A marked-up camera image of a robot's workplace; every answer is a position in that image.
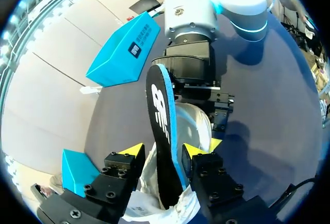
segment blue box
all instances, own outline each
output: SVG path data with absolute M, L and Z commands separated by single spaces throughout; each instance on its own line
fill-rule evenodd
M 84 185 L 100 174 L 85 153 L 64 149 L 62 154 L 62 187 L 85 197 Z
M 160 27 L 147 12 L 117 31 L 97 54 L 86 77 L 103 87 L 139 80 Z

